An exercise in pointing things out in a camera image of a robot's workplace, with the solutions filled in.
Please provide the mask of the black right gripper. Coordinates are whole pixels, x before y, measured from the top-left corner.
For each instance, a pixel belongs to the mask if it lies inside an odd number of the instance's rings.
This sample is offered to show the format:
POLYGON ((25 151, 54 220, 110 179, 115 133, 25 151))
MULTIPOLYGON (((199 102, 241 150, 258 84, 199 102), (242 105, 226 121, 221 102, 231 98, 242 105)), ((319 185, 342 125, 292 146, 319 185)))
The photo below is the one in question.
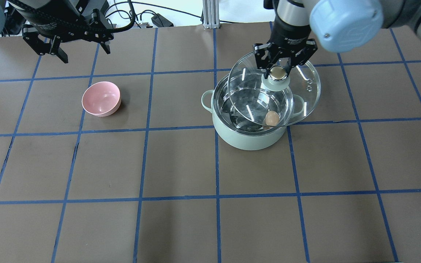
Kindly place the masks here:
POLYGON ((294 67, 303 66, 318 50, 316 40, 308 39, 311 33, 309 25, 294 26, 283 20, 275 20, 269 43, 253 45, 257 68, 263 70, 267 79, 270 69, 276 63, 276 55, 290 55, 287 61, 287 73, 294 67))

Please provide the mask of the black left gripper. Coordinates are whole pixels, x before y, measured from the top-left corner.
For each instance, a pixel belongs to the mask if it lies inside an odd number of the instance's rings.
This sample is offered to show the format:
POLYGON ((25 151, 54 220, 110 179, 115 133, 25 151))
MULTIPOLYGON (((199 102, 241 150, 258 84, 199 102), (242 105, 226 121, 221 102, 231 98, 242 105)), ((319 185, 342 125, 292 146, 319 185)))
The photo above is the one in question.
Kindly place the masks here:
POLYGON ((98 11, 97 0, 18 0, 17 12, 28 22, 22 38, 38 55, 54 55, 67 64, 68 55, 60 45, 78 40, 99 43, 106 54, 111 53, 112 33, 91 31, 113 29, 98 11))

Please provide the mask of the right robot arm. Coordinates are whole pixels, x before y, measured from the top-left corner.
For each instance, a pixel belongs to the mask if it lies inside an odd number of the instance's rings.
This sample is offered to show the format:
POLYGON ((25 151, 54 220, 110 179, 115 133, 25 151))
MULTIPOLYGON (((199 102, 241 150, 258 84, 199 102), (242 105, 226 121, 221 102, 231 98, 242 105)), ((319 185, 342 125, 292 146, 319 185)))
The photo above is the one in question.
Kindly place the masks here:
POLYGON ((266 0, 275 12, 266 44, 254 44, 256 66, 270 70, 287 58, 286 73, 304 65, 316 52, 309 38, 334 53, 349 52, 369 42, 381 29, 408 26, 421 40, 421 0, 266 0))

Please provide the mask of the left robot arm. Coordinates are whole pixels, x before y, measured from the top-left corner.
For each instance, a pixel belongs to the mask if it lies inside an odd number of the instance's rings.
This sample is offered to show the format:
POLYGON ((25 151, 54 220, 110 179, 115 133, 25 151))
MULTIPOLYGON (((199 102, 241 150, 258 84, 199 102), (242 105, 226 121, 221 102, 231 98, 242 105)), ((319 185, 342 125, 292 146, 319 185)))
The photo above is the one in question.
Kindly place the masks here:
MULTIPOLYGON (((68 63, 68 55, 60 45, 77 40, 100 43, 105 52, 110 54, 110 40, 114 38, 112 33, 75 28, 75 25, 81 25, 112 29, 113 26, 106 18, 109 6, 106 0, 25 0, 23 3, 45 14, 39 15, 18 4, 11 4, 28 22, 22 26, 22 38, 38 55, 54 55, 68 63), (69 25, 62 25, 46 15, 69 22, 69 25)), ((4 8, 5 1, 0 0, 0 33, 3 32, 6 22, 4 8)))

